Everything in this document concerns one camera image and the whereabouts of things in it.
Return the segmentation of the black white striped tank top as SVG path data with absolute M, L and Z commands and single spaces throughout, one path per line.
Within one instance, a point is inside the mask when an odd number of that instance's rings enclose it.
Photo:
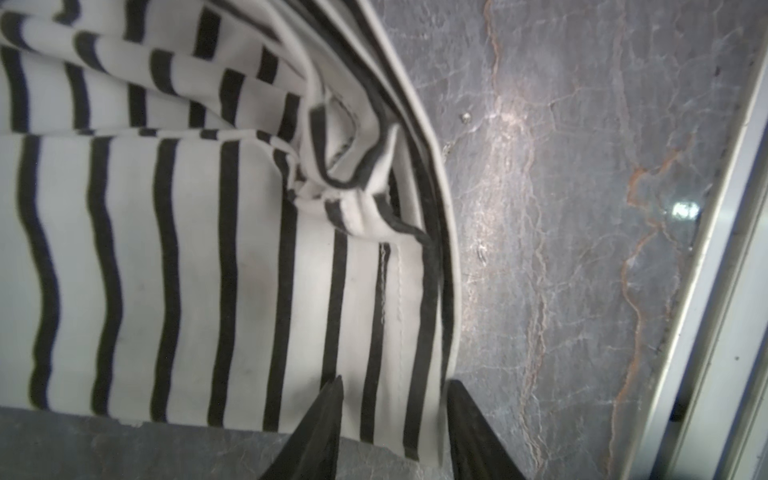
M 455 238 L 370 3 L 2 3 L 3 406 L 439 465 Z

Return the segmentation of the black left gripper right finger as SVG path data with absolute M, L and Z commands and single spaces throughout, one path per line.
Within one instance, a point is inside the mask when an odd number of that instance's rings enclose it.
M 455 479 L 526 479 L 461 381 L 448 382 L 446 407 Z

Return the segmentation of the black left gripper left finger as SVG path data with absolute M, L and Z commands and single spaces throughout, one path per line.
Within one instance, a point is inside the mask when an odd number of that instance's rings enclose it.
M 268 479 L 336 477 L 344 387 L 341 376 L 322 387 L 273 463 L 261 475 Z

